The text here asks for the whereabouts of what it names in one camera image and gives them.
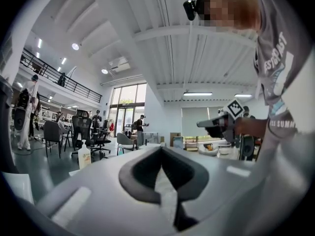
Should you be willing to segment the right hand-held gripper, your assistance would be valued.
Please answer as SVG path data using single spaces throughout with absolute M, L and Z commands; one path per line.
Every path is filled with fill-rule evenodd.
M 238 139 L 235 138 L 235 121 L 242 117 L 244 112 L 244 106 L 235 98 L 218 109 L 218 118 L 199 121 L 196 125 L 200 128 L 204 127 L 212 138 L 225 138 L 227 142 L 236 142 Z

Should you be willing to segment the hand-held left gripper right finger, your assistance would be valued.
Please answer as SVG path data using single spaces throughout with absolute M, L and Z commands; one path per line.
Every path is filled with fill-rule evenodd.
M 179 202 L 197 199 L 208 184 L 209 173 L 204 166 L 169 148 L 161 148 L 161 166 Z

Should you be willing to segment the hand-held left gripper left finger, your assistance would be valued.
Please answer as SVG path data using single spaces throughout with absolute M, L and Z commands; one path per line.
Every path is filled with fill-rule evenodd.
M 161 169 L 161 148 L 152 147 L 125 163 L 119 171 L 122 188 L 134 199 L 160 204 L 160 193 L 155 191 L 156 179 Z

